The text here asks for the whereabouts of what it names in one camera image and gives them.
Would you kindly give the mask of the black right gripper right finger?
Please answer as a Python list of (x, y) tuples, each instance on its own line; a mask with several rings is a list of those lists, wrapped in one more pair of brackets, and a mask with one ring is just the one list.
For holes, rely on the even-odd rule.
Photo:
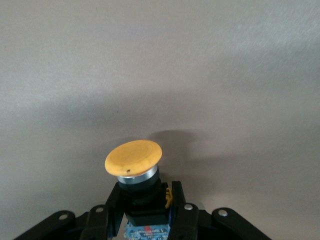
[(173, 223), (170, 240), (269, 240), (235, 210), (220, 207), (208, 213), (186, 201), (182, 183), (172, 182)]

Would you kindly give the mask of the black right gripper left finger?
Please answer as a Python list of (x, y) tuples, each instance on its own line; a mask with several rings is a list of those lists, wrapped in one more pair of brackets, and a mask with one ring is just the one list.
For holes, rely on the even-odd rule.
[(106, 203), (80, 216), (60, 210), (43, 219), (17, 240), (111, 240), (117, 236), (124, 215), (121, 188), (115, 184)]

